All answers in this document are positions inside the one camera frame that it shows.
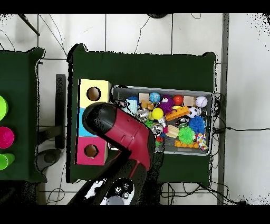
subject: pink block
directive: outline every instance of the pink block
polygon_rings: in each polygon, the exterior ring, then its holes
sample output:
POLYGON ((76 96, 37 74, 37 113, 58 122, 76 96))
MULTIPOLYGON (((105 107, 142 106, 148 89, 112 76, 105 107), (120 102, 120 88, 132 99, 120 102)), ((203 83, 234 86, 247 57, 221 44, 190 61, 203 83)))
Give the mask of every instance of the pink block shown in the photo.
POLYGON ((78 165, 100 165, 105 164, 108 149, 107 143, 100 137, 78 137, 77 147, 77 164, 78 165), (87 157, 84 149, 88 145, 95 145, 98 148, 98 154, 94 158, 87 157))

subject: blue block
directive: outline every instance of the blue block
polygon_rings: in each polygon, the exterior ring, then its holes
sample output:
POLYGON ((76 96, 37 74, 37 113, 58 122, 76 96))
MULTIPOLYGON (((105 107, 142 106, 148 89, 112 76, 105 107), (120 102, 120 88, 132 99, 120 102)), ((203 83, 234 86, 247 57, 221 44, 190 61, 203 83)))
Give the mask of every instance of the blue block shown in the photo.
POLYGON ((79 136, 80 137, 96 137, 96 135, 91 134, 82 125, 82 114, 84 112, 85 108, 80 108, 80 113, 79 113, 79 136))

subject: red ball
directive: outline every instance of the red ball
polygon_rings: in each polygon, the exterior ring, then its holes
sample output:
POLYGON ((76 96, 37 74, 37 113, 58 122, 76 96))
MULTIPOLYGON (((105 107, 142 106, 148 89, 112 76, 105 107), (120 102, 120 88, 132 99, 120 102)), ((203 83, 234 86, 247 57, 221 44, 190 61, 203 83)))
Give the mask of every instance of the red ball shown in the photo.
POLYGON ((173 97, 173 100, 174 100, 174 102, 175 102, 175 105, 180 105, 180 104, 183 103, 184 98, 183 98, 183 96, 175 95, 175 96, 173 97))

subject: green spiky ball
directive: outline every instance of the green spiky ball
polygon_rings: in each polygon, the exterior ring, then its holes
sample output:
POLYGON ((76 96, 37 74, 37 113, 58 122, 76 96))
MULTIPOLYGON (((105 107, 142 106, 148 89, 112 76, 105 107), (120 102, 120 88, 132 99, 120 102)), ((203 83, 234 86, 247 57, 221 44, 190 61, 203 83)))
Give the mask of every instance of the green spiky ball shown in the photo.
POLYGON ((195 139, 195 133, 190 127, 182 127, 178 133, 179 140, 186 144, 191 144, 195 139))

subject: gray plastic bin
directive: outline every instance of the gray plastic bin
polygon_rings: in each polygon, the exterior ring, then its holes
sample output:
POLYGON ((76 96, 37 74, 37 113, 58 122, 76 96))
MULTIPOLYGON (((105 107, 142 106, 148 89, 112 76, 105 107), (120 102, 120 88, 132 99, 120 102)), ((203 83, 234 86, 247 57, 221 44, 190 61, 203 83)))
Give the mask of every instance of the gray plastic bin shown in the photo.
MULTIPOLYGON (((198 155, 205 156, 211 152, 211 140, 212 140, 212 129, 213 129, 213 111, 214 111, 214 95, 211 92, 200 92, 200 91, 188 91, 188 90, 176 90, 176 89, 159 89, 159 88, 145 88, 145 87, 133 87, 128 86, 128 88, 113 88, 112 94, 113 99, 126 100, 131 96, 139 96, 139 93, 150 94, 152 92, 157 92, 161 95, 182 95, 182 96, 205 96, 208 100, 206 111, 207 111, 207 120, 206 120, 206 144, 208 146, 207 151, 202 151, 198 148, 183 148, 175 147, 175 140, 171 137, 165 137, 165 154, 182 154, 182 155, 198 155)), ((177 119, 166 121, 167 125, 174 125, 177 119)))

